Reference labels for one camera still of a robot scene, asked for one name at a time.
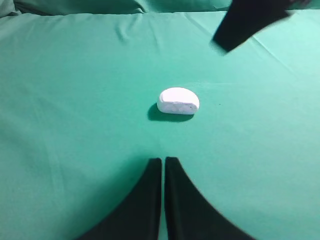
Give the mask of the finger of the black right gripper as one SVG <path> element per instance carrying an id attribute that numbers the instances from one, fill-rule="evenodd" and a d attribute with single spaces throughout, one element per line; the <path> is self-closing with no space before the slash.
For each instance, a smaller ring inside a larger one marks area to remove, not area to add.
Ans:
<path id="1" fill-rule="evenodd" d="M 257 32 L 290 16 L 292 6 L 304 7 L 309 0 L 233 0 L 214 35 L 212 43 L 231 52 Z"/>

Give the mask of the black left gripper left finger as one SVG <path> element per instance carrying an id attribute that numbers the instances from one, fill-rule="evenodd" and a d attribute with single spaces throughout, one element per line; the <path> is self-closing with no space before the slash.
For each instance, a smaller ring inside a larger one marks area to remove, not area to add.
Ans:
<path id="1" fill-rule="evenodd" d="M 157 240 L 162 209 L 162 160 L 151 158 L 130 193 L 80 240 Z"/>

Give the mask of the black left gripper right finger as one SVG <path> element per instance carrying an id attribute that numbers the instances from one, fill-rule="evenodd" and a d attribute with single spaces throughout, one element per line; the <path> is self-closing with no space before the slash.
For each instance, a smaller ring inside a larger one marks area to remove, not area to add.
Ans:
<path id="1" fill-rule="evenodd" d="M 252 240 L 199 192 L 177 157 L 165 159 L 164 210 L 169 240 Z"/>

